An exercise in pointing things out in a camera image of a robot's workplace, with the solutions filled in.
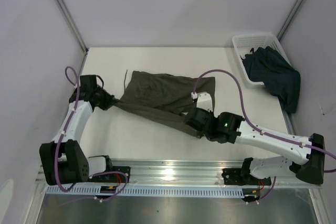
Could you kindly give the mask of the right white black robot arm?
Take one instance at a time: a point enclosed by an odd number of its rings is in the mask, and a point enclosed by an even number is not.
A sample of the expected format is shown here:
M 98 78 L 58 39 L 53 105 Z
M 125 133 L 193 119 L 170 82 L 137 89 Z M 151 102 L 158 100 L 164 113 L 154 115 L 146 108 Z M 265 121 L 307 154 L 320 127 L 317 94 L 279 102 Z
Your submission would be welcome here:
M 305 183 L 323 184 L 325 146 L 320 134 L 289 135 L 250 126 L 240 115 L 223 112 L 214 116 L 213 112 L 200 108 L 192 109 L 184 123 L 212 142 L 244 144 L 275 153 L 271 158 L 244 160 L 239 176 L 246 184 L 275 176 L 295 176 Z

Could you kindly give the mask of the olive green shorts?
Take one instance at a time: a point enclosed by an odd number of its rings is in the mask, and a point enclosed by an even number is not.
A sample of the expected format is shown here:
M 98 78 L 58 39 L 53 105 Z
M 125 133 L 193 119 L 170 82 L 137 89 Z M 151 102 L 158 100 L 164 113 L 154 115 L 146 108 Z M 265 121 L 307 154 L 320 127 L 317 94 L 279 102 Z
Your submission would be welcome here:
M 207 92 L 215 98 L 214 77 L 196 78 L 173 76 L 167 73 L 152 74 L 133 71 L 131 80 L 120 101 L 115 104 L 126 112 L 171 127 L 195 138 L 202 134 L 184 124 L 184 117 L 195 107 L 191 93 Z

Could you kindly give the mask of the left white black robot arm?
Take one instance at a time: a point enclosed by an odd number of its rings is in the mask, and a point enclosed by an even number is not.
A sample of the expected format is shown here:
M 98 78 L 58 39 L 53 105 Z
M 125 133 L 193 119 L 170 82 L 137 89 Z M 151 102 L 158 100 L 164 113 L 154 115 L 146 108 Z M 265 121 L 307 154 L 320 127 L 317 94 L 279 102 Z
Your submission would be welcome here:
M 79 88 L 69 98 L 66 118 L 56 136 L 39 148 L 40 159 L 49 185 L 84 183 L 96 175 L 102 182 L 114 176 L 108 155 L 86 157 L 80 147 L 85 126 L 95 108 L 103 111 L 117 102 L 104 88 L 98 75 L 82 75 Z

